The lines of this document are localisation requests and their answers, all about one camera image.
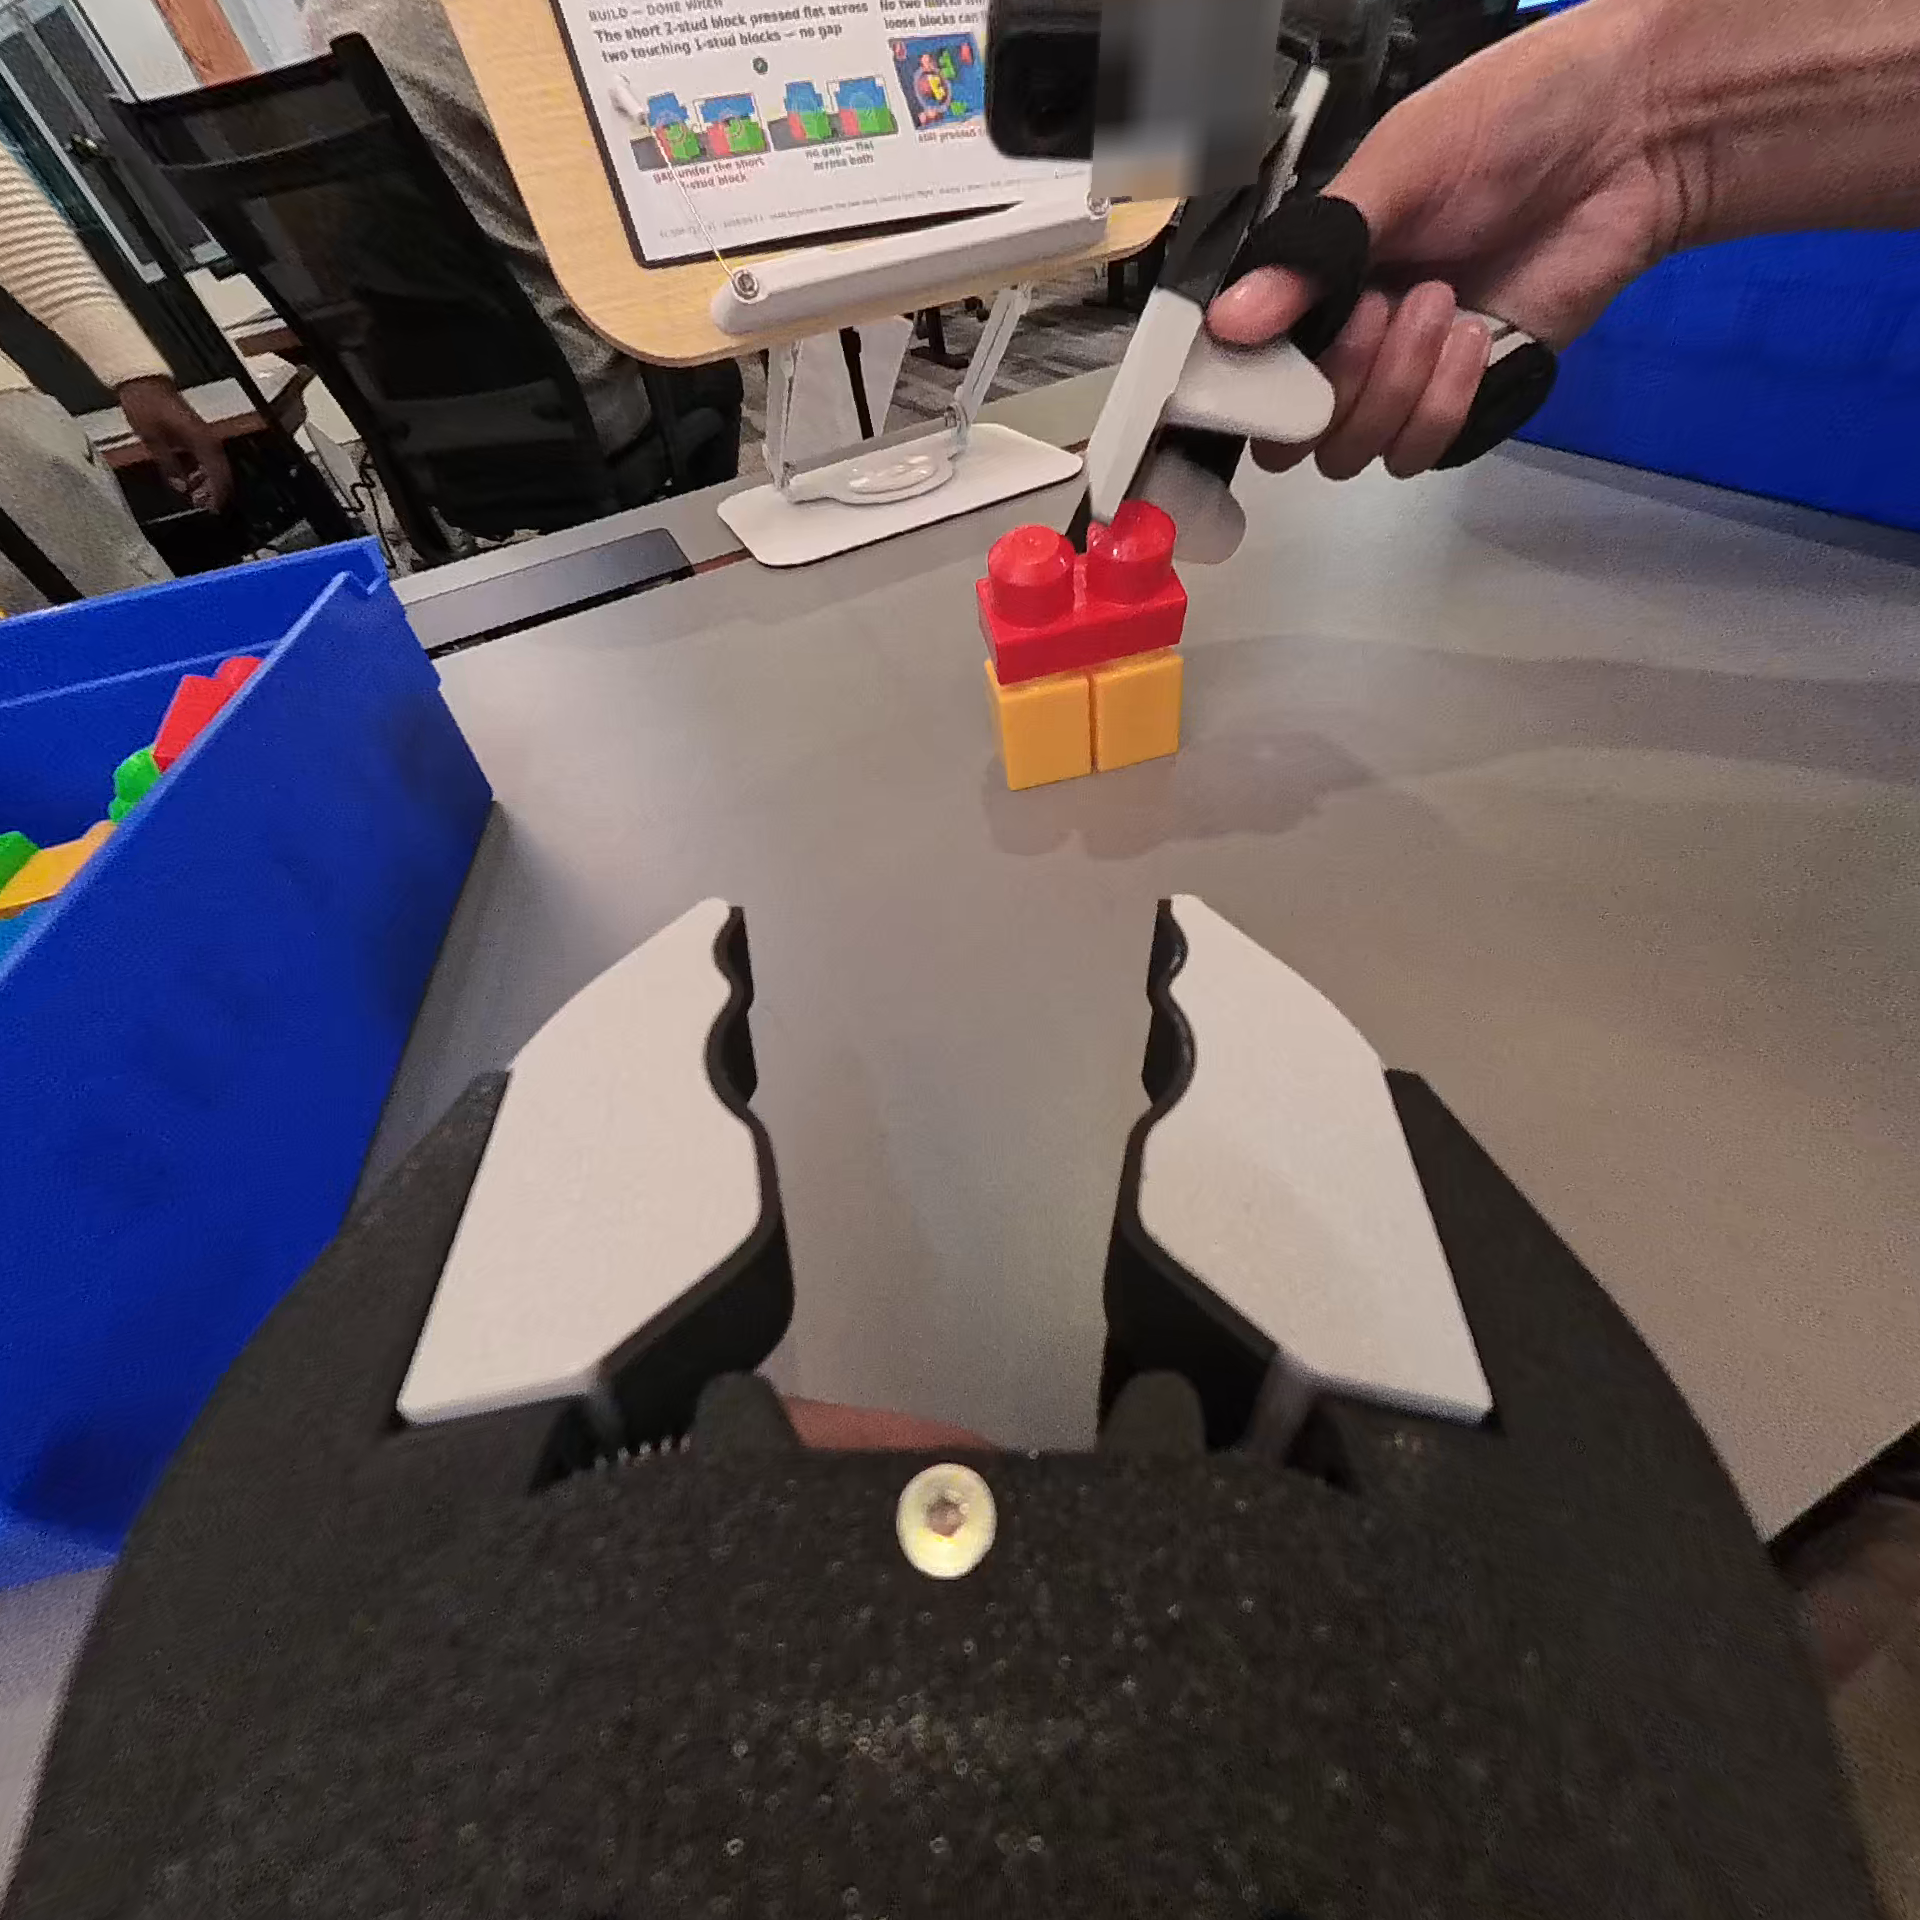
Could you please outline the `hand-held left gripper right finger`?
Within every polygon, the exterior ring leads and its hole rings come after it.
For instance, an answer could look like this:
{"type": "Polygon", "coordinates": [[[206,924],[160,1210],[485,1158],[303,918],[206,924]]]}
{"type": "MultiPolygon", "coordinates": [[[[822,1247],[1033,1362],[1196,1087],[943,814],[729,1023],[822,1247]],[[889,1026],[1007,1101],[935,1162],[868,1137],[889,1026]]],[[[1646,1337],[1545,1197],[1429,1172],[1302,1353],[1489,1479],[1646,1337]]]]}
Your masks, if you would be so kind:
{"type": "Polygon", "coordinates": [[[1158,900],[1144,999],[1101,1410],[1174,1374],[1207,1430],[1297,1430],[1329,1399],[1484,1423],[1492,1386],[1375,1046],[1200,895],[1158,900]]]}

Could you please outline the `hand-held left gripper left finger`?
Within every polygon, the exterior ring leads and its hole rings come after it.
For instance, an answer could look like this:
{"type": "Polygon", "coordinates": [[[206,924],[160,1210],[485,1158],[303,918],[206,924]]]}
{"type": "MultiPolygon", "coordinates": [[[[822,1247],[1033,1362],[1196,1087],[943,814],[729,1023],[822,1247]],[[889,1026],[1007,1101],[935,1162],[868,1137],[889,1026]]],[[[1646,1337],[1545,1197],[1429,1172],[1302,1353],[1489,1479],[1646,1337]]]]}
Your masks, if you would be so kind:
{"type": "Polygon", "coordinates": [[[745,916],[700,900],[524,1042],[400,1382],[408,1425],[573,1404],[674,1430],[777,1346],[793,1277],[750,1007],[745,916]]]}

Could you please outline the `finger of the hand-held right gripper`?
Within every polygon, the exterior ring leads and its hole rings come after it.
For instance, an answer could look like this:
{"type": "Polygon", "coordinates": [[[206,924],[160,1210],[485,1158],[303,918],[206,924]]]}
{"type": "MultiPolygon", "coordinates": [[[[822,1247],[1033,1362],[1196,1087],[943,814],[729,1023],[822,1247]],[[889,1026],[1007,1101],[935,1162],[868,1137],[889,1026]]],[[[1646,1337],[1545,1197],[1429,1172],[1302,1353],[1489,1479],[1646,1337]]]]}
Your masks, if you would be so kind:
{"type": "Polygon", "coordinates": [[[1332,410],[1332,383],[1294,342],[1230,346],[1196,337],[1157,438],[1157,505],[1172,519],[1174,564],[1230,559],[1246,528],[1233,493],[1246,449],[1310,448],[1332,410]]]}
{"type": "Polygon", "coordinates": [[[1161,429],[1204,308],[1236,258],[1260,198],[1256,185],[1239,185],[1186,201],[1087,441],[1085,488],[1073,506],[1076,542],[1111,524],[1141,482],[1174,519],[1180,542],[1244,540],[1246,519],[1231,492],[1244,441],[1204,434],[1197,452],[1162,449],[1161,429]]]}

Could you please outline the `red two-stud toy block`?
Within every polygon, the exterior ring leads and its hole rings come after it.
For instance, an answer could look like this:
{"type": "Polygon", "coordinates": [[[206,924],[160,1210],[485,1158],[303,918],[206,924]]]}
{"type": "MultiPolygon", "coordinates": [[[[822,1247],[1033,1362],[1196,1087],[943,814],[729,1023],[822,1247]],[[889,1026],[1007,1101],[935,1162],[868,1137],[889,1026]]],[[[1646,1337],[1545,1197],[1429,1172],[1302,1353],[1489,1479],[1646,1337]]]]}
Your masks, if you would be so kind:
{"type": "Polygon", "coordinates": [[[976,581],[978,628],[998,688],[1055,679],[1181,642],[1189,599],[1172,564],[1177,524],[1124,501],[1087,546],[1039,524],[1016,526],[976,581]]]}

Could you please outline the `yellow toy building block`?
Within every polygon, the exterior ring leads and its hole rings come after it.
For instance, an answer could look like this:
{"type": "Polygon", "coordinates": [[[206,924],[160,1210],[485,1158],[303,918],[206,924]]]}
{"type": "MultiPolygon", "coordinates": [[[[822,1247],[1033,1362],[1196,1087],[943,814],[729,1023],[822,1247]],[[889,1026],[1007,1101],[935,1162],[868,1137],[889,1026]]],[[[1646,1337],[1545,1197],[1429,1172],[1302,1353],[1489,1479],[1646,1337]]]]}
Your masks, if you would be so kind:
{"type": "Polygon", "coordinates": [[[1174,647],[1087,670],[1090,764],[1105,774],[1180,752],[1183,653],[1174,647]]]}
{"type": "Polygon", "coordinates": [[[1013,793],[1090,777],[1095,770],[1092,689],[1087,672],[1002,682],[982,663],[998,765],[1013,793]]]}

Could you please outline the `blue plastic bin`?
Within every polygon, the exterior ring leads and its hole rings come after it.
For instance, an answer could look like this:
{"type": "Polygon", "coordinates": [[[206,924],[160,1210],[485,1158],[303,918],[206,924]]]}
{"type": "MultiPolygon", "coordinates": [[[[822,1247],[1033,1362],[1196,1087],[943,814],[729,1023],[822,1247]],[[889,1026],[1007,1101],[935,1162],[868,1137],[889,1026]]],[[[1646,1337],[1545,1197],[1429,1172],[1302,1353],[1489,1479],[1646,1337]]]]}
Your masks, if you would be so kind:
{"type": "Polygon", "coordinates": [[[105,817],[4,953],[2,1582],[97,1567],[340,1226],[492,785],[369,540],[4,623],[2,828],[105,817]]]}
{"type": "Polygon", "coordinates": [[[1671,256],[1559,356],[1519,441],[1917,528],[1917,230],[1671,256]]]}

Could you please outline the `pile of colourful toy blocks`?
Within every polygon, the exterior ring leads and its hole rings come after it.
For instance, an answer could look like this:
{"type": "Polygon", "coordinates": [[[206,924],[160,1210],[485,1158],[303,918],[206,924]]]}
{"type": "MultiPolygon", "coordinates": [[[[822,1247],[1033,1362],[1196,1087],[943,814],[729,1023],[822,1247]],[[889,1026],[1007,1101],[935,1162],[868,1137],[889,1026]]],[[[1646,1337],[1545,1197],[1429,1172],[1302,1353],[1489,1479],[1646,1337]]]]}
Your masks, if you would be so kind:
{"type": "Polygon", "coordinates": [[[2,921],[22,921],[50,905],[260,665],[260,656],[231,656],[207,673],[182,676],[153,740],[114,765],[105,816],[80,833],[40,844],[29,831],[7,828],[2,831],[2,921]]]}

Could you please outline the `person's right forearm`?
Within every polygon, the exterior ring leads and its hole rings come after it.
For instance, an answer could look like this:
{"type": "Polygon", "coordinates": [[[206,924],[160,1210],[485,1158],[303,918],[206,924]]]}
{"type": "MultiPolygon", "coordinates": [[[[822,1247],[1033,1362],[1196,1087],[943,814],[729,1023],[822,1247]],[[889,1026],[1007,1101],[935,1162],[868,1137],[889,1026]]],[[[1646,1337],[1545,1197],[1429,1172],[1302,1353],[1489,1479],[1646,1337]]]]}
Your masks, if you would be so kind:
{"type": "Polygon", "coordinates": [[[1664,250],[1917,222],[1917,5],[1642,5],[1664,250]]]}

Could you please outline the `person's right hand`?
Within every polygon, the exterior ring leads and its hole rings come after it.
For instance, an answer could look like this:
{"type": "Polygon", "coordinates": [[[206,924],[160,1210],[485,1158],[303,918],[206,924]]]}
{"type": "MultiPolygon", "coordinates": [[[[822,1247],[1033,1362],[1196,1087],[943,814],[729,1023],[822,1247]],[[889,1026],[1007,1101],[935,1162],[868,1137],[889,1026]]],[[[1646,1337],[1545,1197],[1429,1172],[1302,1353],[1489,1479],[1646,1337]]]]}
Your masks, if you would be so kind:
{"type": "Polygon", "coordinates": [[[1673,250],[1685,192],[1657,68],[1664,5],[1575,6],[1391,110],[1329,183],[1372,238],[1372,278],[1317,362],[1334,392],[1312,448],[1261,468],[1329,479],[1440,466],[1519,335],[1565,346],[1673,250]]]}

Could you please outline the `printed instruction sheet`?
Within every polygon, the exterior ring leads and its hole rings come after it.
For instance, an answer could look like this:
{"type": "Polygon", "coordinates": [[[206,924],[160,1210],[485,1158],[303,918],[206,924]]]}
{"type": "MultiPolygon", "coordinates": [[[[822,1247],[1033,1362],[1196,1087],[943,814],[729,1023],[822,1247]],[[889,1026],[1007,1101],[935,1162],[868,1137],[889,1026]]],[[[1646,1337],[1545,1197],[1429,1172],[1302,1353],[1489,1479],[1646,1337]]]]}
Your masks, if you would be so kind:
{"type": "Polygon", "coordinates": [[[557,1],[639,262],[1018,201],[986,132],[986,5],[557,1]]]}

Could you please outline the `wooden display board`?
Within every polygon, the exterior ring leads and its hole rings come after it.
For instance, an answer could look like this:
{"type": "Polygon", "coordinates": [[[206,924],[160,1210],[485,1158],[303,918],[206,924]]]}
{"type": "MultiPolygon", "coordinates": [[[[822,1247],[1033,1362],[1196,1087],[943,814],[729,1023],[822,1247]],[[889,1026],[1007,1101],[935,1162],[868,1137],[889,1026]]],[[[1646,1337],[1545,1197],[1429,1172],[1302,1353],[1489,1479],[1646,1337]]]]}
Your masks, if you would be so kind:
{"type": "Polygon", "coordinates": [[[588,324],[662,368],[1055,281],[1144,250],[1174,201],[1029,202],[858,241],[644,264],[551,5],[445,1],[545,258],[588,324]]]}

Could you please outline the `black flat panel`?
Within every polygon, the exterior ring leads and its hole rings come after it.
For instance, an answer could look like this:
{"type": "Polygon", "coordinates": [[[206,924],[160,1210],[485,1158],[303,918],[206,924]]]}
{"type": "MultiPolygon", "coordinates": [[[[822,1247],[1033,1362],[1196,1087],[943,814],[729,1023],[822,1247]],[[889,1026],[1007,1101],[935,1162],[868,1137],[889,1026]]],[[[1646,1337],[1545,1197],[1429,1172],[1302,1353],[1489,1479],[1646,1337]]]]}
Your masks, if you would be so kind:
{"type": "Polygon", "coordinates": [[[486,578],[456,582],[454,566],[441,566],[396,584],[404,614],[431,658],[528,633],[690,581],[694,574],[682,546],[657,528],[567,552],[530,542],[503,548],[497,557],[503,566],[486,578]]]}

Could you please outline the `black office chair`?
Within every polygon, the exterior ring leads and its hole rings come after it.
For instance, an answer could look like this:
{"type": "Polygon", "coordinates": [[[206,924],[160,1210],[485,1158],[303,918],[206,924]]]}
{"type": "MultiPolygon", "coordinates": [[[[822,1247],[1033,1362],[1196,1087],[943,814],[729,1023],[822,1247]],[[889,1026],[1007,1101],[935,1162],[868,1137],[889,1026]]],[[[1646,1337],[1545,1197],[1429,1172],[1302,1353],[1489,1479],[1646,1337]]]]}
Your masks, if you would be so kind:
{"type": "Polygon", "coordinates": [[[672,370],[614,346],[653,421],[604,452],[564,351],[365,38],[111,110],[295,333],[420,561],[735,477],[734,359],[672,370]]]}

